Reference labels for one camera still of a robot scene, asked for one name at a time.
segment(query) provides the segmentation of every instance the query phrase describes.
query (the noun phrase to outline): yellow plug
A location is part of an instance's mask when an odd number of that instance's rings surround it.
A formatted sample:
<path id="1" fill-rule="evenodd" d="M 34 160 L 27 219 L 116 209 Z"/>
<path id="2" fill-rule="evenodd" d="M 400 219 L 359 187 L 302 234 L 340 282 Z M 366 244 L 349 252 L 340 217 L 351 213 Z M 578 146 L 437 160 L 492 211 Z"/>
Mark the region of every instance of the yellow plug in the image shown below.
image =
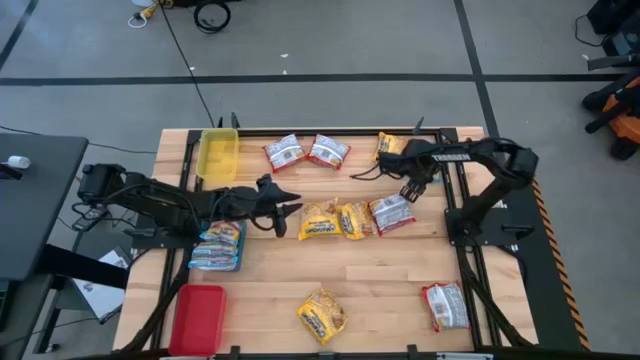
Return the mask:
<path id="1" fill-rule="evenodd" d="M 153 16 L 153 12 L 156 11 L 156 8 L 158 7 L 158 3 L 153 3 L 153 5 L 149 6 L 148 8 L 140 11 L 140 15 L 144 16 L 147 19 L 150 19 L 151 16 Z"/>

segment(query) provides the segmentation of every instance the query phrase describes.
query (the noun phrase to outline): black floor stripe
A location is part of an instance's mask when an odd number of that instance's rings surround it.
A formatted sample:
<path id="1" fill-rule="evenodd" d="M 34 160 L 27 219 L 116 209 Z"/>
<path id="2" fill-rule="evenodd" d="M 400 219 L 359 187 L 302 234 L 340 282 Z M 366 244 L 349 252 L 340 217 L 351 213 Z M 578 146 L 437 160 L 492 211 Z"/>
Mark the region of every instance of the black floor stripe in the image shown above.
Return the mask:
<path id="1" fill-rule="evenodd" d="M 626 74 L 505 74 L 484 75 L 486 82 L 583 82 L 616 81 Z"/>
<path id="2" fill-rule="evenodd" d="M 471 82 L 471 74 L 311 74 L 196 76 L 198 84 L 259 84 L 299 82 L 433 81 Z M 105 78 L 0 78 L 4 86 L 170 85 L 193 84 L 189 76 Z"/>
<path id="3" fill-rule="evenodd" d="M 199 84 L 261 84 L 316 82 L 598 82 L 615 81 L 623 74 L 478 75 L 471 74 L 302 74 L 196 76 Z M 193 84 L 188 76 L 100 78 L 0 78 L 0 86 L 94 86 Z"/>
<path id="4" fill-rule="evenodd" d="M 18 21 L 15 29 L 13 29 L 9 40 L 7 40 L 7 44 L 4 46 L 2 52 L 0 53 L 0 70 L 2 70 L 2 67 L 4 67 L 4 64 L 7 62 L 9 55 L 11 55 L 11 51 L 18 42 L 20 35 L 22 35 L 22 31 L 27 26 L 27 22 L 29 21 L 29 18 L 31 18 L 33 10 L 36 9 L 36 5 L 38 5 L 38 0 L 31 0 L 29 2 L 29 5 L 27 5 L 27 8 L 24 10 L 22 17 L 20 17 L 20 21 Z"/>
<path id="5" fill-rule="evenodd" d="M 471 27 L 469 25 L 469 19 L 467 18 L 467 12 L 464 9 L 462 0 L 454 0 L 453 3 L 456 6 L 456 13 L 458 14 L 458 21 L 460 22 L 460 28 L 462 29 L 462 38 L 464 39 L 464 46 L 467 49 L 467 55 L 469 56 L 469 63 L 471 64 L 471 72 L 476 83 L 476 89 L 478 90 L 478 97 L 480 99 L 480 106 L 482 107 L 482 113 L 484 114 L 484 121 L 487 125 L 487 132 L 489 136 L 500 136 L 498 132 L 498 124 L 491 107 L 491 99 L 489 99 L 489 91 L 487 91 L 487 84 L 484 82 L 482 76 L 482 68 L 480 67 L 480 60 L 476 51 L 476 45 L 473 42 L 473 36 L 471 35 Z"/>

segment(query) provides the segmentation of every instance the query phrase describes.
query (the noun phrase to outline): black desk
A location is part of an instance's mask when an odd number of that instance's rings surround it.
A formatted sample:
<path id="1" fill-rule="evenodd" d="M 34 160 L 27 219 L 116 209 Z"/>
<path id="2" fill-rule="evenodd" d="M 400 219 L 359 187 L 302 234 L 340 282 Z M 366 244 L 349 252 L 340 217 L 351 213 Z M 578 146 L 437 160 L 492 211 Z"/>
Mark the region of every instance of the black desk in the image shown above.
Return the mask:
<path id="1" fill-rule="evenodd" d="M 126 284 L 123 269 L 46 244 L 87 145 L 78 137 L 0 134 L 0 162 L 31 159 L 22 179 L 0 180 L 0 279 L 17 285 L 0 345 L 33 332 L 49 289 L 63 277 Z M 0 357 L 19 359 L 27 341 L 0 350 Z"/>

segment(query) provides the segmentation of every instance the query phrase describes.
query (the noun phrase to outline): chair wheel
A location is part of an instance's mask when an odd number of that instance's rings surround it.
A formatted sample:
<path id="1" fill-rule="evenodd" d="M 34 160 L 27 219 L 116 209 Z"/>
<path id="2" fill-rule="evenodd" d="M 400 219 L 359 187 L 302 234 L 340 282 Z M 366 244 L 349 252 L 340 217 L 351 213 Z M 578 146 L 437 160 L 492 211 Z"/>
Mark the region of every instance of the chair wheel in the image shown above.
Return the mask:
<path id="1" fill-rule="evenodd" d="M 638 150 L 638 144 L 628 138 L 617 138 L 611 146 L 610 154 L 614 159 L 627 160 Z"/>

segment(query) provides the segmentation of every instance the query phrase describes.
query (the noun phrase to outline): paper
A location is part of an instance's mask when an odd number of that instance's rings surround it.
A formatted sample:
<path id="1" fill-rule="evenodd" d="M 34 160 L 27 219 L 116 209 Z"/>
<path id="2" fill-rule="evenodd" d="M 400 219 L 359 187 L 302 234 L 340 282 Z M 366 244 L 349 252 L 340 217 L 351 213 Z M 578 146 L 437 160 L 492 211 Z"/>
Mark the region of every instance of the paper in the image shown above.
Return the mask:
<path id="1" fill-rule="evenodd" d="M 114 250 L 111 250 L 108 254 L 101 257 L 100 262 L 115 265 L 123 269 L 128 268 L 126 260 L 119 256 Z M 78 290 L 80 290 L 80 294 L 87 300 L 96 317 L 100 320 L 122 306 L 124 302 L 123 289 L 94 284 L 78 279 L 73 279 L 73 281 L 78 287 Z"/>

